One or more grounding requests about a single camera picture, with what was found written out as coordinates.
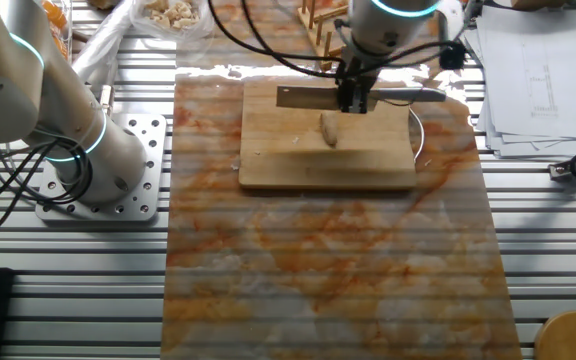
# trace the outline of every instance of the black cable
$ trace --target black cable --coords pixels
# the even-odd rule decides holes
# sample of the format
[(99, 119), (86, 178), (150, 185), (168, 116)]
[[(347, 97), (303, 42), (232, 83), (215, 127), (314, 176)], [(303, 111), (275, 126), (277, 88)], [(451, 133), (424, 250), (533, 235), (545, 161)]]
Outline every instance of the black cable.
[[(401, 59), (401, 58), (404, 58), (404, 57), (406, 57), (406, 56), (412, 55), (412, 54), (414, 54), (414, 53), (416, 53), (416, 52), (419, 52), (419, 51), (421, 51), (421, 50), (425, 50), (425, 49), (432, 48), (432, 47), (450, 46), (450, 45), (458, 45), (458, 43), (457, 43), (456, 41), (432, 41), (432, 42), (429, 42), (429, 43), (426, 43), (426, 44), (422, 44), (422, 45), (419, 45), (419, 46), (415, 46), (414, 48), (410, 48), (410, 49), (408, 49), (408, 50), (405, 50), (405, 51), (402, 51), (402, 52), (398, 53), (397, 55), (391, 56), (391, 57), (389, 57), (388, 59), (385, 59), (385, 60), (383, 60), (383, 61), (377, 62), (377, 63), (372, 64), (372, 65), (370, 65), (370, 66), (367, 66), (367, 67), (365, 67), (365, 68), (362, 68), (362, 69), (359, 70), (359, 71), (347, 73), (346, 76), (348, 76), (348, 77), (359, 76), (359, 75), (365, 74), (365, 73), (367, 73), (367, 72), (370, 72), (370, 71), (373, 71), (373, 70), (377, 70), (377, 69), (379, 69), (379, 68), (382, 68), (382, 67), (384, 67), (384, 66), (386, 66), (386, 65), (388, 65), (388, 64), (390, 64), (390, 63), (392, 63), (392, 62), (394, 62), (394, 61), (397, 61), (397, 60), (399, 60), (399, 59)], [(434, 55), (428, 56), (428, 57), (426, 57), (426, 58), (423, 58), (423, 59), (421, 59), (421, 60), (417, 60), (417, 61), (414, 61), (414, 62), (411, 62), (411, 63), (392, 64), (392, 65), (389, 65), (388, 68), (397, 69), (397, 68), (405, 68), (405, 67), (411, 67), (411, 66), (415, 66), (415, 65), (420, 65), (420, 64), (423, 64), (423, 63), (426, 63), (426, 62), (428, 62), (428, 61), (431, 61), (431, 60), (433, 60), (433, 59), (438, 58), (439, 56), (441, 56), (441, 53), (442, 53), (443, 51), (444, 51), (444, 50), (440, 50), (439, 52), (437, 52), (437, 53), (434, 54)]]
[(39, 148), (39, 147), (43, 147), (43, 146), (46, 146), (46, 145), (48, 145), (48, 144), (49, 144), (49, 143), (39, 144), (39, 145), (36, 145), (36, 146), (25, 147), (25, 148), (23, 148), (23, 149), (12, 150), (12, 151), (9, 151), (9, 152), (7, 152), (7, 153), (5, 153), (5, 154), (0, 154), (0, 160), (1, 160), (1, 159), (6, 159), (6, 158), (9, 158), (9, 157), (12, 157), (12, 156), (17, 155), (17, 154), (23, 154), (23, 153), (25, 153), (25, 152), (27, 152), (27, 151), (29, 151), (29, 150), (33, 150), (33, 149), (36, 149), (36, 148)]
[[(41, 163), (41, 161), (48, 155), (48, 153), (50, 152), (50, 150), (52, 150), (52, 148), (54, 148), (57, 145), (57, 142), (53, 142), (49, 145), (47, 145), (44, 149), (44, 151), (41, 153), (41, 155), (39, 156), (39, 159), (35, 162), (35, 164), (33, 165), (32, 169), (30, 170), (32, 173), (35, 173), (37, 171), (37, 168), (39, 167), (39, 164)], [(18, 170), (23, 169), (23, 167), (25, 167), (28, 162), (30, 161), (30, 159), (35, 156), (35, 154), (37, 154), (39, 152), (39, 150), (41, 150), (41, 148), (37, 148), (34, 149), (30, 154), (28, 154), (28, 156), (26, 157), (26, 159), (24, 159), (22, 166), (20, 166), (20, 168)], [(31, 176), (26, 177), (26, 180), (24, 181), (24, 185), (27, 186), (28, 183), (30, 182), (30, 178)], [(10, 185), (10, 183), (12, 183), (12, 177), (11, 179), (8, 179), (6, 181), (6, 183), (8, 183), (8, 185)], [(8, 208), (6, 209), (6, 211), (4, 212), (4, 215), (1, 217), (0, 219), (0, 228), (1, 226), (4, 224), (4, 222), (6, 222), (6, 220), (8, 220), (8, 217), (10, 216), (10, 214), (12, 214), (15, 206), (17, 205), (17, 202), (19, 202), (19, 200), (21, 199), (21, 192), (17, 193), (15, 195), (15, 197), (12, 199), (12, 202), (10, 203), (10, 205), (8, 206)]]
[(250, 27), (250, 31), (255, 36), (257, 41), (259, 41), (259, 43), (264, 48), (264, 50), (266, 50), (268, 52), (268, 54), (270, 56), (272, 56), (275, 60), (279, 61), (281, 64), (283, 64), (283, 65), (285, 65), (285, 66), (287, 66), (287, 67), (289, 67), (295, 71), (299, 71), (299, 72), (304, 73), (306, 75), (322, 77), (322, 78), (329, 78), (329, 79), (336, 78), (336, 76), (337, 76), (336, 74), (304, 69), (304, 68), (301, 68), (301, 67), (291, 63), (290, 61), (284, 59), (284, 57), (278, 55), (277, 52), (275, 52), (273, 49), (270, 48), (270, 46), (268, 46), (268, 43), (266, 43), (266, 41), (259, 34), (259, 31), (257, 31), (255, 24), (252, 22), (252, 18), (250, 16), (250, 9), (248, 9), (248, 4), (246, 3), (246, 0), (241, 0), (241, 8), (244, 11), (244, 16), (246, 17), (246, 22), (248, 22), (248, 26)]
[[(26, 156), (26, 158), (24, 159), (24, 161), (21, 163), (21, 165), (19, 166), (19, 168), (15, 171), (14, 175), (17, 176), (21, 173), (21, 171), (23, 170), (23, 168), (28, 164), (28, 162), (30, 162), (30, 159), (35, 156), (35, 154), (37, 154), (39, 151), (41, 150), (40, 147), (33, 149), (30, 154), (28, 154), (28, 156)], [(12, 182), (14, 181), (13, 177), (10, 177), (10, 179), (6, 180), (6, 182), (3, 184), (2, 187), (0, 187), (0, 195), (6, 191), (6, 189), (10, 186), (10, 184), (12, 184)]]
[[(55, 197), (46, 197), (39, 192), (35, 191), (30, 186), (23, 186), (23, 180), (19, 176), (15, 177), (15, 181), (19, 184), (19, 189), (10, 188), (13, 192), (21, 191), (28, 193), (29, 195), (22, 195), (22, 198), (27, 200), (36, 201), (40, 205), (64, 205), (77, 201), (90, 187), (92, 183), (92, 165), (87, 159), (86, 152), (81, 148), (75, 141), (68, 140), (65, 138), (58, 138), (57, 145), (65, 149), (73, 157), (73, 161), (77, 166), (75, 177), (78, 179), (73, 186), (67, 188), (67, 190)], [(13, 170), (7, 164), (6, 161), (2, 160), (4, 168), (8, 171), (11, 176), (13, 175)], [(0, 175), (0, 181), (5, 182), (3, 177)]]
[[(245, 42), (237, 39), (228, 30), (226, 30), (226, 27), (224, 26), (224, 24), (221, 22), (221, 20), (217, 16), (217, 12), (215, 11), (215, 7), (214, 7), (212, 0), (208, 0), (208, 7), (210, 8), (210, 13), (212, 14), (212, 17), (215, 20), (215, 24), (217, 24), (217, 27), (219, 28), (219, 30), (221, 30), (221, 32), (223, 32), (224, 35), (226, 35), (226, 37), (228, 39), (230, 39), (235, 44), (237, 44), (237, 45), (239, 45), (245, 49), (248, 49), (252, 52), (262, 54), (262, 55), (271, 55), (271, 53), (269, 51), (264, 50), (264, 49), (259, 49), (259, 48), (252, 46), (252, 45), (246, 44)], [(333, 57), (333, 56), (323, 56), (322, 57), (322, 56), (312, 56), (312, 55), (296, 55), (296, 54), (287, 54), (287, 53), (282, 53), (282, 52), (274, 52), (274, 54), (277, 56), (286, 58), (286, 59), (313, 60), (313, 61), (335, 61), (335, 62), (339, 62), (339, 63), (344, 62), (341, 58)]]

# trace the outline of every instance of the cable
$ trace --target cable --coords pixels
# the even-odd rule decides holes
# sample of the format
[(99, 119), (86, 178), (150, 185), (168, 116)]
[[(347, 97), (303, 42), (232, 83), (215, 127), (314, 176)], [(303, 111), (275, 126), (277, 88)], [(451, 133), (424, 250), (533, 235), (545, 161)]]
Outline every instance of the cable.
[[(54, 146), (56, 145), (56, 141), (54, 143), (51, 143), (48, 145), (48, 147), (50, 149), (52, 149)], [(23, 170), (23, 168), (28, 164), (28, 162), (30, 162), (30, 160), (32, 159), (33, 156), (35, 156), (35, 154), (37, 154), (39, 151), (41, 150), (41, 148), (35, 148), (33, 149), (30, 154), (28, 154), (28, 156), (26, 156), (26, 158), (24, 159), (24, 161), (22, 161), (21, 165), (19, 166), (19, 168), (15, 171), (14, 175), (17, 176), (19, 175), (19, 173), (21, 173), (21, 171)], [(13, 177), (10, 177), (8, 180), (6, 180), (6, 182), (4, 183), (4, 186), (2, 186), (0, 188), (0, 195), (10, 186), (10, 184), (12, 184), (12, 182), (14, 181)]]
[(13, 150), (9, 153), (1, 154), (0, 160), (9, 158), (9, 157), (17, 155), (17, 154), (23, 154), (23, 153), (28, 152), (30, 150), (34, 150), (36, 148), (41, 148), (41, 147), (44, 147), (44, 146), (49, 145), (49, 144), (50, 144), (49, 142), (48, 143), (41, 143), (41, 144), (37, 144), (37, 145), (33, 145), (33, 146), (28, 146), (28, 147), (25, 147), (23, 149)]
[[(395, 104), (395, 103), (390, 102), (388, 100), (382, 99), (381, 101), (385, 102), (386, 104), (393, 105), (393, 106), (405, 106), (405, 105)], [(419, 148), (417, 149), (417, 152), (415, 153), (415, 162), (417, 162), (417, 158), (419, 157), (419, 155), (421, 155), (421, 151), (424, 149), (424, 145), (426, 143), (426, 131), (424, 130), (424, 124), (422, 124), (421, 119), (412, 110), (412, 108), (409, 108), (408, 111), (415, 118), (415, 120), (417, 121), (417, 124), (419, 124), (419, 131), (421, 134), (421, 143), (419, 144)]]
[[(219, 30), (221, 30), (224, 33), (224, 35), (226, 35), (226, 37), (228, 39), (233, 41), (235, 44), (237, 44), (237, 45), (239, 45), (245, 49), (248, 49), (252, 52), (256, 52), (256, 53), (262, 54), (262, 55), (271, 55), (270, 52), (268, 52), (267, 50), (259, 49), (259, 48), (252, 46), (252, 45), (246, 44), (245, 42), (237, 39), (228, 30), (226, 30), (226, 27), (224, 26), (224, 24), (221, 22), (221, 20), (217, 16), (217, 12), (215, 11), (215, 7), (214, 7), (214, 4), (212, 1), (213, 0), (208, 0), (208, 7), (210, 8), (210, 13), (212, 14), (212, 17), (215, 20), (215, 24), (217, 24), (217, 27), (219, 28)], [(286, 58), (286, 59), (314, 60), (314, 61), (335, 61), (335, 62), (343, 63), (343, 60), (341, 58), (332, 57), (332, 56), (322, 57), (322, 56), (311, 56), (311, 55), (296, 55), (296, 54), (286, 54), (286, 53), (281, 53), (281, 52), (274, 52), (274, 54), (281, 56), (283, 58)]]
[[(52, 148), (54, 148), (57, 145), (57, 141), (47, 145), (44, 149), (44, 151), (41, 153), (41, 155), (39, 156), (39, 159), (35, 162), (35, 164), (33, 165), (32, 169), (30, 170), (31, 173), (35, 173), (37, 171), (37, 168), (39, 168), (39, 164), (42, 162), (42, 160), (48, 155), (48, 153), (52, 150)], [(18, 171), (20, 171), (21, 169), (23, 169), (24, 166), (26, 166), (26, 164), (28, 164), (28, 162), (30, 161), (30, 159), (35, 156), (35, 154), (37, 154), (39, 152), (40, 148), (36, 148), (34, 149), (30, 154), (28, 154), (28, 156), (26, 157), (26, 159), (24, 159), (24, 161), (22, 162), (21, 166), (19, 167)], [(24, 181), (24, 186), (27, 186), (28, 183), (30, 182), (30, 178), (31, 176), (26, 177), (26, 180)], [(12, 177), (10, 179), (8, 179), (6, 181), (8, 183), (8, 185), (10, 185), (10, 183), (12, 183)], [(8, 220), (8, 217), (10, 216), (10, 214), (12, 214), (15, 206), (17, 205), (17, 202), (19, 202), (19, 200), (21, 199), (21, 192), (15, 194), (15, 197), (12, 199), (10, 205), (8, 206), (8, 208), (6, 209), (6, 211), (4, 212), (4, 215), (1, 217), (0, 219), (0, 228), (1, 226), (4, 224), (4, 222), (6, 222), (6, 220)]]
[[(400, 53), (397, 54), (397, 55), (394, 55), (394, 56), (392, 56), (392, 57), (389, 57), (388, 59), (385, 59), (385, 60), (383, 60), (383, 61), (377, 62), (377, 63), (372, 64), (372, 65), (370, 65), (370, 66), (367, 66), (367, 67), (365, 67), (365, 68), (363, 68), (363, 69), (361, 69), (361, 70), (359, 70), (359, 71), (357, 71), (357, 72), (348, 73), (348, 74), (346, 74), (346, 76), (348, 76), (348, 77), (359, 76), (359, 75), (365, 74), (365, 73), (367, 73), (367, 72), (370, 72), (370, 71), (373, 71), (373, 70), (377, 70), (377, 69), (379, 69), (379, 68), (382, 68), (382, 67), (384, 67), (384, 66), (386, 66), (386, 65), (388, 65), (388, 64), (391, 64), (392, 62), (395, 62), (395, 61), (397, 61), (397, 60), (399, 60), (399, 59), (401, 59), (401, 58), (404, 58), (404, 57), (406, 57), (406, 56), (412, 55), (412, 54), (414, 54), (414, 53), (416, 53), (416, 52), (419, 52), (419, 51), (421, 51), (421, 50), (425, 50), (425, 49), (432, 48), (432, 47), (450, 46), (450, 45), (459, 45), (459, 44), (458, 44), (457, 42), (455, 42), (455, 41), (432, 41), (432, 42), (429, 42), (429, 43), (426, 43), (426, 44), (422, 44), (422, 45), (419, 45), (419, 46), (415, 46), (414, 48), (410, 48), (410, 49), (408, 49), (408, 50), (402, 51), (402, 52), (400, 52)], [(421, 59), (421, 60), (417, 60), (417, 61), (414, 61), (414, 62), (411, 62), (411, 63), (392, 64), (392, 65), (389, 65), (388, 68), (397, 69), (397, 68), (405, 68), (405, 67), (411, 67), (411, 66), (415, 66), (415, 65), (420, 65), (420, 64), (426, 63), (426, 62), (428, 62), (428, 61), (430, 61), (430, 60), (433, 60), (433, 59), (438, 58), (439, 56), (441, 56), (441, 53), (442, 53), (444, 50), (441, 50), (441, 51), (439, 51), (438, 53), (436, 53), (436, 54), (434, 54), (434, 55), (428, 56), (428, 57), (426, 57), (426, 58), (423, 58), (423, 59)]]
[(291, 63), (290, 61), (284, 59), (284, 57), (280, 56), (277, 52), (272, 50), (270, 48), (270, 46), (268, 46), (268, 43), (266, 43), (266, 41), (261, 37), (261, 35), (257, 31), (257, 28), (255, 27), (255, 24), (252, 22), (252, 18), (250, 17), (250, 10), (248, 9), (248, 4), (246, 3), (246, 0), (241, 0), (241, 7), (244, 11), (244, 16), (246, 17), (246, 22), (248, 22), (248, 26), (250, 27), (250, 31), (252, 31), (252, 34), (255, 36), (257, 41), (259, 41), (259, 43), (264, 48), (264, 50), (266, 50), (268, 52), (268, 54), (270, 56), (272, 56), (275, 60), (279, 61), (281, 64), (284, 64), (285, 66), (287, 66), (293, 70), (299, 71), (299, 72), (304, 73), (306, 75), (322, 77), (322, 78), (329, 78), (329, 79), (334, 79), (337, 77), (336, 74), (325, 73), (325, 72), (321, 72), (321, 71), (313, 71), (313, 70), (301, 68), (301, 67)]
[[(58, 139), (58, 143), (57, 145), (64, 148), (65, 150), (69, 151), (70, 154), (74, 157), (74, 163), (77, 166), (77, 177), (75, 178), (75, 180), (68, 184), (68, 183), (63, 183), (63, 185), (72, 185), (72, 187), (68, 188), (67, 191), (65, 191), (63, 194), (59, 195), (59, 196), (55, 196), (55, 197), (46, 197), (44, 195), (42, 195), (41, 193), (35, 191), (32, 187), (30, 186), (23, 186), (23, 182), (24, 179), (19, 175), (16, 176), (15, 182), (17, 182), (17, 184), (19, 184), (20, 188), (19, 189), (13, 189), (10, 188), (13, 192), (15, 191), (21, 191), (21, 192), (26, 192), (29, 195), (22, 195), (22, 198), (27, 199), (27, 200), (32, 200), (32, 201), (36, 201), (37, 203), (41, 204), (41, 205), (63, 205), (63, 204), (69, 204), (72, 203), (74, 201), (77, 201), (87, 190), (87, 186), (89, 186), (89, 184), (91, 183), (91, 178), (92, 178), (92, 167), (91, 164), (89, 162), (88, 157), (85, 155), (85, 151), (83, 151), (82, 148), (75, 148), (75, 150), (73, 150), (73, 148), (71, 147), (72, 143), (74, 142), (74, 140), (70, 140), (70, 142), (68, 141), (64, 141), (64, 140), (68, 140), (68, 138), (64, 137), (64, 136), (59, 136), (59, 138), (62, 139)], [(6, 169), (6, 171), (8, 171), (8, 173), (13, 176), (13, 169), (14, 167), (10, 166), (5, 159), (1, 160), (4, 168)], [(2, 183), (4, 182), (3, 177), (0, 175), (0, 181), (2, 181)]]
[(409, 110), (410, 110), (410, 114), (412, 114), (412, 116), (415, 118), (415, 120), (417, 120), (417, 124), (419, 124), (419, 131), (421, 134), (421, 143), (419, 144), (419, 149), (417, 149), (417, 153), (415, 154), (415, 163), (416, 163), (417, 158), (421, 154), (421, 151), (424, 149), (424, 144), (426, 142), (426, 131), (424, 130), (424, 124), (421, 123), (421, 119), (419, 118), (419, 116), (417, 116), (417, 114), (415, 114), (415, 112), (412, 110), (412, 108), (409, 108)]

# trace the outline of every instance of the plastic bag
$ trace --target plastic bag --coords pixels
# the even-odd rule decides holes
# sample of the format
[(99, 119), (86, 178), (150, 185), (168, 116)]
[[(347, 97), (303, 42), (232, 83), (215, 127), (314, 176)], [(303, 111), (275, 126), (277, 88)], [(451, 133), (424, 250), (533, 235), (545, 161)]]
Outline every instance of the plastic bag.
[[(194, 25), (183, 27), (180, 30), (165, 28), (150, 19), (150, 10), (146, 9), (145, 6), (153, 1), (154, 0), (133, 0), (133, 6), (130, 9), (130, 20), (138, 30), (162, 40), (175, 41), (178, 43), (191, 42), (212, 34), (215, 22), (208, 7), (208, 1), (187, 1), (191, 3), (193, 10), (197, 11), (199, 21)], [(181, 1), (182, 0), (168, 0), (170, 6)]]
[(130, 28), (131, 8), (132, 0), (124, 0), (116, 6), (79, 52), (72, 68), (83, 81), (88, 80), (96, 68), (108, 66), (117, 57), (121, 39)]

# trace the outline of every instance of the metal bracket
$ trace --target metal bracket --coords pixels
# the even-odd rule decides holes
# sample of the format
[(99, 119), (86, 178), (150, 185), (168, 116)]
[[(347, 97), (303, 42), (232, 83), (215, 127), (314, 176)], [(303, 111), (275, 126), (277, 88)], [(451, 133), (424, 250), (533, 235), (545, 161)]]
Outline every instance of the metal bracket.
[[(53, 207), (37, 205), (35, 213), (40, 219), (46, 222), (143, 222), (152, 220), (157, 214), (166, 119), (161, 115), (149, 114), (113, 114), (112, 119), (115, 124), (134, 133), (144, 145), (146, 170), (139, 185), (123, 198), (110, 203), (74, 202)], [(64, 192), (50, 163), (44, 167), (40, 192), (46, 196)]]

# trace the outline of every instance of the round wooden object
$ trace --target round wooden object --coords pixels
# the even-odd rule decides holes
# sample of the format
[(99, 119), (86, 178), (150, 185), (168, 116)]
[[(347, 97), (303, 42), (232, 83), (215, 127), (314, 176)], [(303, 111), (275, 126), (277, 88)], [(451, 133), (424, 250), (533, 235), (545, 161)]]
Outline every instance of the round wooden object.
[(576, 311), (550, 318), (535, 338), (537, 360), (576, 360)]

